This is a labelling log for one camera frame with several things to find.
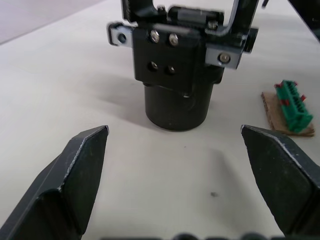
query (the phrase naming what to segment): black cylinder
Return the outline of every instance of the black cylinder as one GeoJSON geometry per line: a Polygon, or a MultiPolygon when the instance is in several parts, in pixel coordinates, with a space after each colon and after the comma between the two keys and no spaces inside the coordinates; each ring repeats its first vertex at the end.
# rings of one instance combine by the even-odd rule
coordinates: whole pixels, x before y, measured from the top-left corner
{"type": "Polygon", "coordinates": [[[223,70],[216,75],[216,80],[195,85],[189,97],[160,86],[144,85],[147,117],[157,126],[172,131],[198,127],[206,119],[213,83],[221,81],[223,70]]]}

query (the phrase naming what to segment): white table surface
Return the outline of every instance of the white table surface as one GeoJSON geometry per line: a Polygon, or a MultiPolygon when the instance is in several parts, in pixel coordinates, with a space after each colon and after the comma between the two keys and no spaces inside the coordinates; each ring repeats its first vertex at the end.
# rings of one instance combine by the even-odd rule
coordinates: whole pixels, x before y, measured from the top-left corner
{"type": "MultiPolygon", "coordinates": [[[[156,1],[170,5],[167,1],[156,1]]],[[[231,0],[176,0],[225,9],[231,0]]],[[[0,225],[37,174],[77,133],[109,125],[105,162],[84,240],[105,237],[237,238],[280,235],[250,167],[242,124],[269,128],[260,97],[282,79],[299,82],[320,122],[320,44],[286,0],[259,9],[251,55],[215,85],[205,122],[186,132],[152,124],[131,49],[112,47],[107,0],[0,46],[0,225]]],[[[295,138],[318,164],[319,135],[295,138]]]]}

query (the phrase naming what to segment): green connector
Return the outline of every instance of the green connector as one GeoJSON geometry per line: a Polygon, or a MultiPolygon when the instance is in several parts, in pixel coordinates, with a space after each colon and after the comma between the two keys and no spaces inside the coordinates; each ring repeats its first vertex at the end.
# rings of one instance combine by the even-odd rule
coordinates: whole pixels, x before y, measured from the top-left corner
{"type": "Polygon", "coordinates": [[[313,116],[309,114],[303,101],[305,96],[298,93],[297,84],[294,81],[283,80],[274,85],[276,94],[280,100],[282,112],[288,129],[299,133],[311,122],[313,116]]]}

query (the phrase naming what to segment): silver screw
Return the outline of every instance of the silver screw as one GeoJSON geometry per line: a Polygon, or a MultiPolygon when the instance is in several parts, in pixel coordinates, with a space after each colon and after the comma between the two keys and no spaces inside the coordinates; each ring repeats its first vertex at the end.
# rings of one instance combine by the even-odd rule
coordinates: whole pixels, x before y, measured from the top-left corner
{"type": "Polygon", "coordinates": [[[169,36],[169,42],[172,46],[177,46],[179,44],[179,38],[175,33],[171,33],[169,36]]]}
{"type": "Polygon", "coordinates": [[[166,10],[165,5],[159,5],[157,8],[159,12],[164,12],[166,10]]]}
{"type": "Polygon", "coordinates": [[[152,42],[154,42],[155,44],[157,44],[160,40],[159,33],[156,30],[152,30],[150,32],[150,37],[151,37],[152,42]]]}
{"type": "Polygon", "coordinates": [[[218,28],[218,22],[217,21],[209,21],[208,28],[216,30],[218,28]]]}
{"type": "Polygon", "coordinates": [[[168,71],[170,74],[175,74],[176,70],[174,69],[173,66],[168,66],[168,71]]]}
{"type": "Polygon", "coordinates": [[[223,52],[218,56],[218,60],[222,63],[222,64],[227,64],[230,62],[231,57],[229,54],[223,52]]]}
{"type": "Polygon", "coordinates": [[[158,65],[155,64],[153,61],[151,62],[151,67],[152,67],[154,70],[158,70],[158,65]]]}

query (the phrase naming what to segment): cardboard piece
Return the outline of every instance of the cardboard piece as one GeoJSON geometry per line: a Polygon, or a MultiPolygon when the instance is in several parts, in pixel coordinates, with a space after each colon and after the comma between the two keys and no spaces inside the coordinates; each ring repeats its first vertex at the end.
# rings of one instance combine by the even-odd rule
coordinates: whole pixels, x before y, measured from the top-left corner
{"type": "Polygon", "coordinates": [[[290,136],[312,137],[315,135],[315,128],[312,122],[306,129],[299,133],[289,131],[277,94],[272,92],[263,92],[261,97],[264,103],[265,113],[272,130],[290,136]]]}

